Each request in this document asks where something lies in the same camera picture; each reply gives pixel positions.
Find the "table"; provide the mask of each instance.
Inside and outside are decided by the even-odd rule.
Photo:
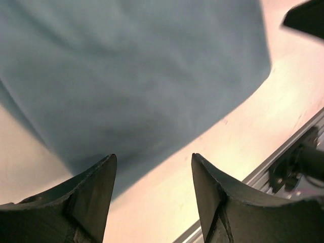
[[[192,153],[243,180],[324,107],[323,42],[280,26],[286,12],[303,1],[261,2],[272,61],[269,78],[236,110],[120,195],[111,204],[104,242],[173,242],[198,220]],[[1,105],[0,124],[0,204],[17,203],[71,177]],[[38,173],[39,167],[46,172]]]

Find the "cloth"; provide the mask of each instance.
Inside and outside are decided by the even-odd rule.
[[[7,109],[74,174],[115,153],[117,193],[270,72],[257,0],[0,0],[0,31]]]

